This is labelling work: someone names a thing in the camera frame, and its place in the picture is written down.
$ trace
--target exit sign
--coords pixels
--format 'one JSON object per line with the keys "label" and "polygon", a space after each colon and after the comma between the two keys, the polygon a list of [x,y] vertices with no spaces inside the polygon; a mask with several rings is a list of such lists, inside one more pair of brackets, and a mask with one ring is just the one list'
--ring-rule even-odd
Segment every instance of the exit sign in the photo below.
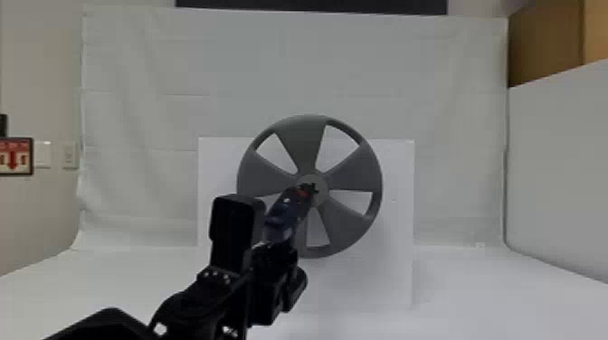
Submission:
{"label": "exit sign", "polygon": [[0,138],[0,176],[33,175],[33,139]]}

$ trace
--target white table surface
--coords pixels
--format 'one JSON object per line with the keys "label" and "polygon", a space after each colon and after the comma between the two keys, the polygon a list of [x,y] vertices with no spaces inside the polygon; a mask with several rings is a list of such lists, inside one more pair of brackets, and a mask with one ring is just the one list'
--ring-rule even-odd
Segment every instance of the white table surface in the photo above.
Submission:
{"label": "white table surface", "polygon": [[[147,322],[194,279],[198,258],[195,249],[68,250],[3,276],[0,339],[42,339],[109,306]],[[413,286],[410,310],[283,315],[250,338],[556,340],[608,330],[608,285],[508,250],[418,247]],[[334,326],[318,329],[319,317]]]}

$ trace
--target white backdrop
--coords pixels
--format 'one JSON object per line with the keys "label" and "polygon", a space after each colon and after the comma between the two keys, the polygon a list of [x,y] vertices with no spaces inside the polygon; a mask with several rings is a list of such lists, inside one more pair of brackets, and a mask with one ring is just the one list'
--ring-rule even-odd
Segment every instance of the white backdrop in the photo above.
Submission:
{"label": "white backdrop", "polygon": [[329,114],[416,141],[419,242],[500,241],[504,19],[88,6],[76,248],[196,241],[196,140]]}

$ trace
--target wheel rim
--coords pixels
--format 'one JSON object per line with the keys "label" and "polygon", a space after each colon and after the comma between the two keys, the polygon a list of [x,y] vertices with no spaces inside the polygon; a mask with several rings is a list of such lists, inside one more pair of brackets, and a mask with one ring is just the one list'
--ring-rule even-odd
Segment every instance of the wheel rim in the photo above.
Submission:
{"label": "wheel rim", "polygon": [[[357,148],[326,172],[316,167],[326,127],[336,128],[352,138]],[[258,153],[260,145],[276,135],[298,171],[290,174]],[[302,258],[323,258],[341,252],[367,233],[380,210],[383,182],[380,164],[369,143],[349,125],[326,116],[302,115],[283,119],[262,131],[245,151],[239,166],[237,192],[254,197],[278,194],[285,188],[315,183],[317,209],[329,244],[309,246],[308,219],[300,225],[296,248]],[[331,197],[331,190],[371,193],[365,213],[357,212]]]}

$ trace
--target white board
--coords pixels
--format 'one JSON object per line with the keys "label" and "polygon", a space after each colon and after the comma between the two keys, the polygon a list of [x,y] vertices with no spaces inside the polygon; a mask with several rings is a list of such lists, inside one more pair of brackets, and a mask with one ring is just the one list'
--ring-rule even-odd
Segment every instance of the white board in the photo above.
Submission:
{"label": "white board", "polygon": [[608,282],[608,61],[510,91],[513,249]]}
{"label": "white board", "polygon": [[[332,155],[332,150],[339,154],[341,142],[332,139],[327,143],[327,154]],[[249,138],[199,139],[198,244],[202,253],[211,249],[207,235],[212,201],[235,192],[240,156],[250,143]],[[412,301],[413,142],[371,139],[369,143],[384,182],[383,203],[374,224],[350,248],[327,258],[300,261],[308,273],[309,287],[294,313],[318,317],[321,328],[331,326],[330,316],[404,312]],[[286,336],[276,334],[277,339]]]}
{"label": "white board", "polygon": [[86,6],[75,248],[194,246],[199,136],[416,140],[416,238],[500,242],[505,19]]}

